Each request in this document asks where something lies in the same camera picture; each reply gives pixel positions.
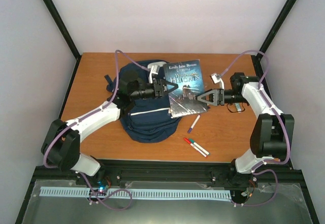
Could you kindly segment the red cap whiteboard marker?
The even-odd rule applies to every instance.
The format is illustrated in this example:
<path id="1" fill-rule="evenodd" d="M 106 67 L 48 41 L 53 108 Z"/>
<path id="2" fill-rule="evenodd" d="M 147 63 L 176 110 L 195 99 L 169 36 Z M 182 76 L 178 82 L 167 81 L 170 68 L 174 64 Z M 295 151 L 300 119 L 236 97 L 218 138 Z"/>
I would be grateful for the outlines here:
<path id="1" fill-rule="evenodd" d="M 207 158 L 207 155 L 203 153 L 199 148 L 197 148 L 193 143 L 191 143 L 187 138 L 183 138 L 183 140 L 188 143 L 191 147 L 193 147 L 197 152 L 199 152 L 203 157 Z"/>

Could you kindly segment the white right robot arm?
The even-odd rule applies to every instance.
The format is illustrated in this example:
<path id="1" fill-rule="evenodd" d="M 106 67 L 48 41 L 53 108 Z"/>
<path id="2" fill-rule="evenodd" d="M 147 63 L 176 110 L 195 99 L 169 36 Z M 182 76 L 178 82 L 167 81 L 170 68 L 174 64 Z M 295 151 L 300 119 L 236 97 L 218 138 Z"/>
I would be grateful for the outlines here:
<path id="1" fill-rule="evenodd" d="M 241 72 L 234 73 L 230 77 L 231 89 L 225 89 L 219 74 L 214 73 L 211 78 L 220 87 L 199 95 L 198 101 L 212 106 L 246 103 L 256 116 L 249 149 L 231 162 L 228 181 L 235 181 L 244 174 L 255 173 L 261 166 L 287 164 L 295 120 L 272 102 L 260 78 L 246 76 Z"/>

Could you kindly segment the dark blue Wuthering Heights book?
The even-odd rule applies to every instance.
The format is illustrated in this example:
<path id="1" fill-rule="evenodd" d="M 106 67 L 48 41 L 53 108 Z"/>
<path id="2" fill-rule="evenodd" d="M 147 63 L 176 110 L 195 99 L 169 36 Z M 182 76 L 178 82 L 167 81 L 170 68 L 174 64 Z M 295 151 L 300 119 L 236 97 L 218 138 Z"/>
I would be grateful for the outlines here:
<path id="1" fill-rule="evenodd" d="M 197 96 L 205 92 L 198 59 L 167 63 L 163 68 L 165 80 L 178 85 L 177 89 L 169 93 L 170 113 L 173 118 L 208 111 L 207 104 L 197 100 Z"/>

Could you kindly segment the purple cap whiteboard marker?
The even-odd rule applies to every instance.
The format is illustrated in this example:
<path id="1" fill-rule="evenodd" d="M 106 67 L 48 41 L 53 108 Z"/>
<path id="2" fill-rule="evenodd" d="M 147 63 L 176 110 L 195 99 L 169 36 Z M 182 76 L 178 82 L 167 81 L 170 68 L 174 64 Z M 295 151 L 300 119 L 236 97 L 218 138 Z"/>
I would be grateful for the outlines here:
<path id="1" fill-rule="evenodd" d="M 191 124 L 191 126 L 189 127 L 187 133 L 190 134 L 191 131 L 193 130 L 193 128 L 195 127 L 195 125 L 197 124 L 198 120 L 200 119 L 200 115 L 198 115 L 195 120 L 193 121 L 193 123 Z"/>

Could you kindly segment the green cap whiteboard marker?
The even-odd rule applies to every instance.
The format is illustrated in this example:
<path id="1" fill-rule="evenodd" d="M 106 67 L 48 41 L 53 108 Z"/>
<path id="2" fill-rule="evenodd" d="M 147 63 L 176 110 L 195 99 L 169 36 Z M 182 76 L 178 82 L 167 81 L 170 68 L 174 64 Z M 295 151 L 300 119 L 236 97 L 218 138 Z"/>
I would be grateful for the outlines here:
<path id="1" fill-rule="evenodd" d="M 205 155 L 209 155 L 210 153 L 204 149 L 202 146 L 200 146 L 196 141 L 194 141 L 193 139 L 189 139 L 189 141 L 196 146 L 200 151 L 202 151 Z"/>

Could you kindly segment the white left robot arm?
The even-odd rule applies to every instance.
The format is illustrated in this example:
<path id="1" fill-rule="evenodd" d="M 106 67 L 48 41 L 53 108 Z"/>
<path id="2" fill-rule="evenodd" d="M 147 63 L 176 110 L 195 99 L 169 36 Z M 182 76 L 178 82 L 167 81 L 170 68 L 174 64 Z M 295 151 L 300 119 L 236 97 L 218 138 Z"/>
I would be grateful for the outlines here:
<path id="1" fill-rule="evenodd" d="M 88 113 L 50 125 L 41 148 L 43 165 L 61 171 L 72 170 L 87 175 L 93 184 L 105 181 L 106 172 L 91 156 L 80 152 L 80 144 L 103 126 L 125 116 L 138 99 L 162 98 L 178 88 L 176 83 L 164 79 L 142 80 L 137 72 L 128 71 L 116 76 L 113 94 L 97 108 Z"/>

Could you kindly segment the navy blue backpack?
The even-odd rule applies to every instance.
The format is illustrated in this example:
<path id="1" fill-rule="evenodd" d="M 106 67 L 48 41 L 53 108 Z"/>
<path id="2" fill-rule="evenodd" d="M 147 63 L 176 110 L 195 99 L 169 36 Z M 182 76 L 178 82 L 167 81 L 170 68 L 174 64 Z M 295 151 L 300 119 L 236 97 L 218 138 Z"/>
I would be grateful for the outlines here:
<path id="1" fill-rule="evenodd" d="M 151 59 L 137 62 L 139 65 L 149 68 L 150 64 L 158 63 L 162 66 L 169 63 L 165 60 Z M 140 79 L 148 83 L 149 72 L 130 62 L 119 71 L 119 79 L 128 71 L 137 72 Z M 106 90 L 113 93 L 116 78 L 112 81 L 109 75 L 105 75 L 108 85 Z M 182 117 L 172 118 L 169 113 L 170 101 L 168 95 L 157 99 L 135 100 L 134 107 L 126 116 L 120 118 L 120 122 L 129 137 L 140 143 L 158 143 L 166 140 L 177 130 Z"/>

